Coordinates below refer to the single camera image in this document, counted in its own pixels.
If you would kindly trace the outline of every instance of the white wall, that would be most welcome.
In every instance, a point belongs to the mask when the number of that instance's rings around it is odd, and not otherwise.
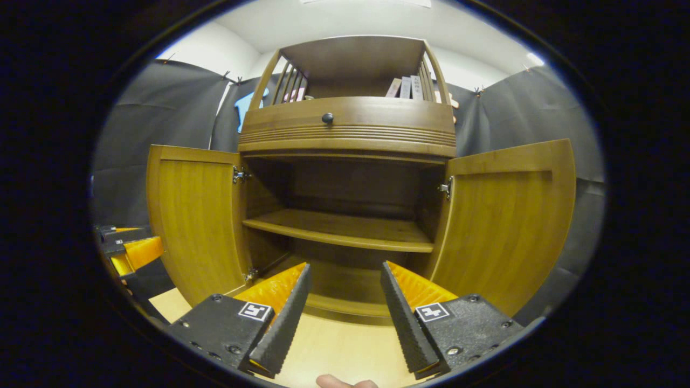
[[[441,66],[441,71],[443,72],[443,77],[446,82],[461,88],[474,90],[481,86],[488,87],[510,75],[484,62],[457,52],[433,46],[431,50],[433,50],[436,60],[439,62],[439,66]],[[251,70],[247,72],[246,79],[261,77],[268,61],[273,57],[273,53],[274,52],[267,52],[261,54],[252,65]],[[281,59],[278,62],[278,65],[273,70],[273,74],[280,73],[283,70],[283,66],[285,66],[285,59]],[[431,77],[436,79],[433,69],[429,70],[431,71]]]
[[[220,75],[248,79],[247,74],[259,58],[259,52],[234,32],[210,22],[173,43],[158,58],[196,65]]]

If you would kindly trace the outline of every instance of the blue object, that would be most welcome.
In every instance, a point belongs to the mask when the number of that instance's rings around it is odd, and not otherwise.
[[[248,95],[242,97],[241,99],[238,99],[237,102],[235,102],[235,107],[237,107],[237,111],[239,112],[239,126],[237,127],[237,133],[242,133],[242,123],[244,122],[244,115],[246,115],[247,110],[249,110],[249,104],[252,102],[252,96],[254,95],[254,92],[249,93]],[[264,90],[264,95],[263,97],[268,95],[268,88]],[[259,108],[264,107],[264,100],[261,100],[261,103],[259,103]]]

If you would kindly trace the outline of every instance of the screw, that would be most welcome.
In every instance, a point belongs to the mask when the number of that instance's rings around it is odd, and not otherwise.
[[[242,353],[242,349],[240,349],[238,346],[235,346],[235,345],[231,345],[231,346],[229,346],[227,349],[228,349],[229,352],[231,352],[231,353],[233,353],[233,354],[240,354],[240,353]]]
[[[458,353],[462,353],[462,348],[461,348],[461,347],[451,347],[451,348],[448,349],[448,351],[446,352],[446,354],[448,354],[449,356],[454,356],[454,355],[456,355],[456,354],[458,354]]]

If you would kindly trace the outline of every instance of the ceiling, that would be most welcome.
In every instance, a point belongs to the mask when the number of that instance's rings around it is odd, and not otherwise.
[[[533,65],[529,49],[451,0],[255,0],[220,16],[260,53],[342,35],[397,35],[426,39],[508,74]]]

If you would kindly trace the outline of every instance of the drawer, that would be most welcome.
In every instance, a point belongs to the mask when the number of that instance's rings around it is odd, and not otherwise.
[[[333,123],[322,121],[325,113]],[[340,148],[455,156],[453,109],[430,101],[334,97],[247,112],[239,151]]]

